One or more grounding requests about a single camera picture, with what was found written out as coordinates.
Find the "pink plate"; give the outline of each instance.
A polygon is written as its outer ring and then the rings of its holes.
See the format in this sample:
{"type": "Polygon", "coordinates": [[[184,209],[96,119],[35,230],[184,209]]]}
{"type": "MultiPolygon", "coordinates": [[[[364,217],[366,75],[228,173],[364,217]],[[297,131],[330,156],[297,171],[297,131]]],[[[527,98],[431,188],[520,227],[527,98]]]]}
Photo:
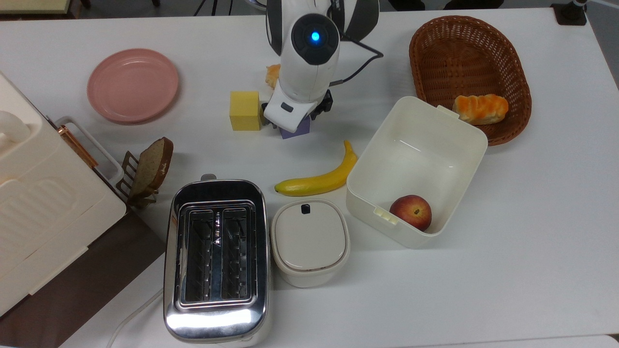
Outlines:
{"type": "Polygon", "coordinates": [[[159,52],[144,48],[105,58],[88,80],[92,107],[116,122],[140,122],[157,116],[174,99],[178,73],[159,52]]]}

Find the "yellow cube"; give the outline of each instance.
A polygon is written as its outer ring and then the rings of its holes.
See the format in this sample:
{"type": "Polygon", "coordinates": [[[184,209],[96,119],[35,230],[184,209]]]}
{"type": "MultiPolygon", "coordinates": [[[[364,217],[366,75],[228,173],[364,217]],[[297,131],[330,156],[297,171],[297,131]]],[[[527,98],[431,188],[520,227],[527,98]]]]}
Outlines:
{"type": "Polygon", "coordinates": [[[230,92],[230,124],[234,131],[259,131],[261,107],[258,91],[230,92]]]}

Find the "bread slice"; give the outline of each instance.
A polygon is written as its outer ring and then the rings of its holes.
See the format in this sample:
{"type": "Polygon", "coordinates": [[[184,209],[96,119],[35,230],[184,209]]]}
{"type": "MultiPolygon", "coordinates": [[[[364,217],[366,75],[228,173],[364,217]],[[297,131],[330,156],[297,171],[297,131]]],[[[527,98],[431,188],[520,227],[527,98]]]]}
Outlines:
{"type": "Polygon", "coordinates": [[[173,149],[172,141],[163,137],[142,151],[127,204],[138,206],[143,198],[154,194],[159,189],[168,174],[173,149]]]}

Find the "toy banana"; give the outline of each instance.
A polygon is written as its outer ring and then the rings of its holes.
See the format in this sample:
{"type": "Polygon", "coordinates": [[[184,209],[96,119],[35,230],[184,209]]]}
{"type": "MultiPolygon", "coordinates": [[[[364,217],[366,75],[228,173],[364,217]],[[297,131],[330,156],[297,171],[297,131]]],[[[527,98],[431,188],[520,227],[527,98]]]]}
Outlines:
{"type": "Polygon", "coordinates": [[[275,185],[276,192],[286,196],[311,196],[342,187],[346,184],[346,178],[357,162],[357,155],[348,140],[344,141],[344,148],[346,149],[344,159],[333,171],[309,178],[284,180],[275,185]]]}

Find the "bread roll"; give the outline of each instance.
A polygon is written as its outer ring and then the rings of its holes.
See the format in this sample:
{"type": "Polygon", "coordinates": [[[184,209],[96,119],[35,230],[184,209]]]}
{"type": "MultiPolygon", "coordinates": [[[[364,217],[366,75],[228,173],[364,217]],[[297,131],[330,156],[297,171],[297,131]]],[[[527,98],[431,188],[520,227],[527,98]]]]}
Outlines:
{"type": "Polygon", "coordinates": [[[267,67],[267,77],[264,79],[271,88],[275,88],[275,84],[277,83],[277,79],[279,78],[279,64],[271,65],[267,67]]]}
{"type": "Polygon", "coordinates": [[[473,125],[497,123],[505,118],[509,110],[507,100],[494,94],[481,97],[460,95],[454,101],[454,112],[460,115],[460,120],[473,125]]]}

